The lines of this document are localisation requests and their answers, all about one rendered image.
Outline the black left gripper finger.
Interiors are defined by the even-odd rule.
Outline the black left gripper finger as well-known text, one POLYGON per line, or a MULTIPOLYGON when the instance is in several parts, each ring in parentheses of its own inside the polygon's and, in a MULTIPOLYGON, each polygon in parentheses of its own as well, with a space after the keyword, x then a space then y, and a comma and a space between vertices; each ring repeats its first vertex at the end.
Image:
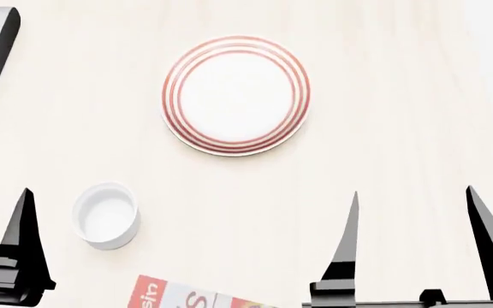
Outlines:
POLYGON ((34 195, 24 189, 0 243, 0 288, 55 287, 39 237, 34 195))

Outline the small white ramekin bowl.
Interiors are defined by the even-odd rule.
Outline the small white ramekin bowl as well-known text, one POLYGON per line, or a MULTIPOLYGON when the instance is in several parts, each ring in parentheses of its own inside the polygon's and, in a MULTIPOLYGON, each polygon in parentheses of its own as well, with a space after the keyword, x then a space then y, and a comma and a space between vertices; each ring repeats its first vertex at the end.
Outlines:
POLYGON ((123 184, 104 182, 86 189, 72 209, 76 234, 89 246, 112 251, 129 243, 140 229, 140 210, 123 184))

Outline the red and white cookies box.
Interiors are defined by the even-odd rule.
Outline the red and white cookies box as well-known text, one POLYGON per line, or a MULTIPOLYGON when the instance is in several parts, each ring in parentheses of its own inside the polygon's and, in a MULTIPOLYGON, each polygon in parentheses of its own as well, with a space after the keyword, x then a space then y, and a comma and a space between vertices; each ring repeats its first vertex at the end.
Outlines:
POLYGON ((138 276, 128 308, 276 308, 172 281, 138 276))

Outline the white plate with red rings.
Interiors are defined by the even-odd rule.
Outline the white plate with red rings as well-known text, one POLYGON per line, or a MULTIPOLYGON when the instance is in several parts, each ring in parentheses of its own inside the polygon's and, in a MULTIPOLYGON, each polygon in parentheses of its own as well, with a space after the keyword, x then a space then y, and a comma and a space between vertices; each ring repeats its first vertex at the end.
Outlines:
POLYGON ((311 100, 299 59, 265 38, 230 35, 184 53, 165 76, 161 114, 182 143, 216 156, 249 156, 284 143, 311 100))

